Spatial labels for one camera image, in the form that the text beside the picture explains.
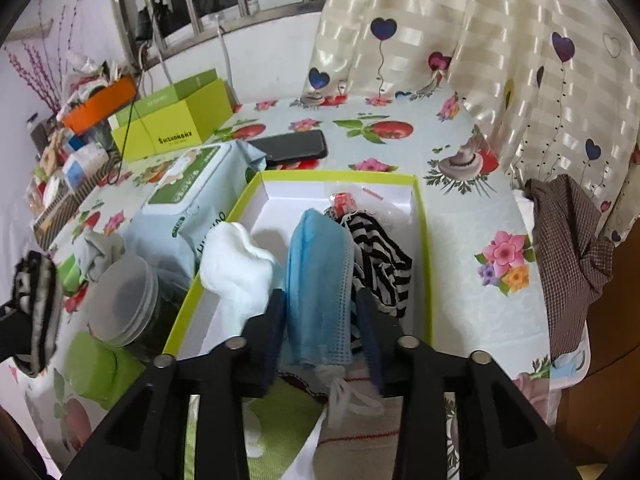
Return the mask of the green rabbit towel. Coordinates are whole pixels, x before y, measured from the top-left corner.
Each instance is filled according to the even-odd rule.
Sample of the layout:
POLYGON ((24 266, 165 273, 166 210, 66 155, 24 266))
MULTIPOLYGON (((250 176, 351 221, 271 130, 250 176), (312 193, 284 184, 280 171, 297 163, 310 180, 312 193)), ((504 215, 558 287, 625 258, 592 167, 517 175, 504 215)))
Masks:
POLYGON ((261 399, 242 401, 251 479, 280 479, 311 435, 323 403, 278 377, 261 399))

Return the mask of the white cloth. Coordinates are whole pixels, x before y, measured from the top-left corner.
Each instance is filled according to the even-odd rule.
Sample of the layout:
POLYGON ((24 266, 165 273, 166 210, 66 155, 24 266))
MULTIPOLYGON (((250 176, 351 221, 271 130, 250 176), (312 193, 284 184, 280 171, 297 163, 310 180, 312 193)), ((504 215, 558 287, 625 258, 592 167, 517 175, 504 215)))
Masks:
POLYGON ((265 312, 271 293, 283 287, 284 271, 242 224, 224 222, 205 237, 200 280, 219 298, 216 324, 227 339, 242 333, 249 318, 265 312))

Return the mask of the black white striped sock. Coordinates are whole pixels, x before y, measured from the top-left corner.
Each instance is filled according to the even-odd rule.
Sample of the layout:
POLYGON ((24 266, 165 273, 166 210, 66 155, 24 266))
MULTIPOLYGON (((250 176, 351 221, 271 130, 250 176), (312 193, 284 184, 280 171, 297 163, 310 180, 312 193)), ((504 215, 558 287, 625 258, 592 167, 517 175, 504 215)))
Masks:
POLYGON ((378 310, 400 320, 410 299, 412 258, 364 211, 345 214, 340 225, 355 243, 352 300, 365 288, 376 299, 378 310))

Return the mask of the light green cloth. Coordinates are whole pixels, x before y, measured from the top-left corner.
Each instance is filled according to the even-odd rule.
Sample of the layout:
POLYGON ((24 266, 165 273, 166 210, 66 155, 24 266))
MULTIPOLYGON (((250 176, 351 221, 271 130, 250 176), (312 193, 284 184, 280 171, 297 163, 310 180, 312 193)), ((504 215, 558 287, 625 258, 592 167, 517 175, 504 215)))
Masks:
POLYGON ((74 255, 68 256, 58 266, 58 277, 60 278, 65 296, 70 297, 78 292, 84 279, 81 276, 81 270, 74 255))

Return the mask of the beige sock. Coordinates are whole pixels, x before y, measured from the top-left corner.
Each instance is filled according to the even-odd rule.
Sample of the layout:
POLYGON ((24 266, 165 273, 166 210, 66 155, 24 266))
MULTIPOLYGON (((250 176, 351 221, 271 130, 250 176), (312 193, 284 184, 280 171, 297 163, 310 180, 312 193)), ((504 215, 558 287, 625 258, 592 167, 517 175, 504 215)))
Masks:
POLYGON ((346 370, 349 404, 338 422, 322 422, 312 470, 317 479, 393 477, 402 399, 383 398, 372 384, 366 362, 346 370))

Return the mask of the snack packet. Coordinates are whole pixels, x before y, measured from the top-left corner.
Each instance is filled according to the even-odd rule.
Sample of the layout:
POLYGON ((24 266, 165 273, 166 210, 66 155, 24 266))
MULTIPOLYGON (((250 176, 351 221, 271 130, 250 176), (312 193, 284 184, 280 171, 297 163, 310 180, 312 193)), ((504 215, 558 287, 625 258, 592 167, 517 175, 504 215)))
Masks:
POLYGON ((340 220, 346 214, 364 212, 372 217, 382 217, 387 214, 382 196, 370 188, 343 188, 341 191, 331 192, 329 207, 324 214, 333 220, 340 220))

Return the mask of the green plastic jar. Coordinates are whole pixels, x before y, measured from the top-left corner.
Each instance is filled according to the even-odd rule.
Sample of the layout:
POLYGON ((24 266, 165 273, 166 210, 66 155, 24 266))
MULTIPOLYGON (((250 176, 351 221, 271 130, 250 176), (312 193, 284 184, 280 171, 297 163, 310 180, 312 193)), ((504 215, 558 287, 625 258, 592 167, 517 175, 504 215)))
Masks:
POLYGON ((111 348, 88 332, 75 335, 64 364, 64 376, 72 389, 107 411, 144 370, 145 366, 128 351, 111 348))

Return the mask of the clear lidded dark container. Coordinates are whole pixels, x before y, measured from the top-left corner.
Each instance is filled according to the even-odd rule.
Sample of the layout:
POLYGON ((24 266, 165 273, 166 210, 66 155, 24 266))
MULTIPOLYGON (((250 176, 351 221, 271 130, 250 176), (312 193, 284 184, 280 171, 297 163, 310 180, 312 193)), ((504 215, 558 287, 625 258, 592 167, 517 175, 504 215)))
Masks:
POLYGON ((104 344, 144 356, 163 351, 184 290, 144 259, 128 255, 100 277, 88 307, 90 332, 104 344))

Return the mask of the lime green tray box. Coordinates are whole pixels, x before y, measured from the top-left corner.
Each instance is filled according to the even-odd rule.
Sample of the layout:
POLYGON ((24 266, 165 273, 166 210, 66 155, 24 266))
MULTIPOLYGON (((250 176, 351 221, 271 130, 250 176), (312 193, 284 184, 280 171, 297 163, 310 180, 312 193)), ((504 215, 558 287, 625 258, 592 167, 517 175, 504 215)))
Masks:
POLYGON ((361 321, 355 294, 406 333, 432 338, 425 210, 415 177, 262 171, 210 233, 164 351, 204 356, 286 299, 285 363, 348 365, 361 321))

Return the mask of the wet wipes pack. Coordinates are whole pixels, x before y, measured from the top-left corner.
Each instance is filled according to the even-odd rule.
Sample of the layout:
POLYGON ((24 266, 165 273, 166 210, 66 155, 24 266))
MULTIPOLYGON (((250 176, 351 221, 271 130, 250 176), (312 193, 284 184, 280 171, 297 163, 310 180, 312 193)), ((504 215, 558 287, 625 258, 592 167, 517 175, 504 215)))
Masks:
POLYGON ((165 172, 122 231, 126 252, 190 280, 207 233, 225 222, 266 153, 245 141, 189 148, 165 172))

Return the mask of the blue white tissue pack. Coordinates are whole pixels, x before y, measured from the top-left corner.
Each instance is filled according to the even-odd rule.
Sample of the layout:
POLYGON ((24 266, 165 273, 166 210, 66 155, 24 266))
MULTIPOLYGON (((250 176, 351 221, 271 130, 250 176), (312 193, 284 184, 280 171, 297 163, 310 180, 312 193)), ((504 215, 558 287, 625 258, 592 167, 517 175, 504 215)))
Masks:
POLYGON ((108 162, 107 151, 96 142, 83 146, 68 156, 62 168, 67 186, 77 191, 85 180, 94 176, 108 162))

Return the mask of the black smartphone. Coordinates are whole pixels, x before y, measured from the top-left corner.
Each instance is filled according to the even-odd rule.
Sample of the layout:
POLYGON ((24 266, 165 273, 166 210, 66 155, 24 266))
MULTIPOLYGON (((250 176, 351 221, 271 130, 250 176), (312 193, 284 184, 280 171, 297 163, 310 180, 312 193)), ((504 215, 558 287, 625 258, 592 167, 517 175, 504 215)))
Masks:
POLYGON ((266 155, 268 167, 322 159, 328 154, 326 137, 319 129, 250 140, 250 145, 266 155))

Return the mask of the orange box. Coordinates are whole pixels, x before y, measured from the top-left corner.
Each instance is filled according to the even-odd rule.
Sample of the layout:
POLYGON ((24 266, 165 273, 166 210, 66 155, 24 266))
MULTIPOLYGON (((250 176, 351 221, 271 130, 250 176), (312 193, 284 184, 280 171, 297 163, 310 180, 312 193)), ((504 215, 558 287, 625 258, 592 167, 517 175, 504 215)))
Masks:
POLYGON ((119 81, 75 106, 62 118, 62 124, 75 134, 83 134, 130 103, 135 95, 134 78, 129 75, 122 76, 119 81))

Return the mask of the green Shishangnx box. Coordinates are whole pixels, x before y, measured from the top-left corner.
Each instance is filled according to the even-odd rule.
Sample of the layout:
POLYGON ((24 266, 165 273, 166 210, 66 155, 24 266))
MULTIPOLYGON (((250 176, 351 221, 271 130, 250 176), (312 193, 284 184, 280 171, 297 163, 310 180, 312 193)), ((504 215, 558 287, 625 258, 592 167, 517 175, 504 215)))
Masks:
POLYGON ((126 162, 205 143, 232 115, 226 84, 206 70, 134 101, 110 122, 126 162))

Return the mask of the heart pattern curtain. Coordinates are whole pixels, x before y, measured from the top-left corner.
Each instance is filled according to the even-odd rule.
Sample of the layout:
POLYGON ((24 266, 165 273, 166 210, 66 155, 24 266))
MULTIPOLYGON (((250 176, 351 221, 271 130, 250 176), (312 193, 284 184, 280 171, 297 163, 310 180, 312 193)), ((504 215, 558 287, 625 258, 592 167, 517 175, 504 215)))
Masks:
POLYGON ((606 0, 326 0, 305 101, 450 88, 513 181, 569 174, 622 242, 639 218, 639 49, 606 0))

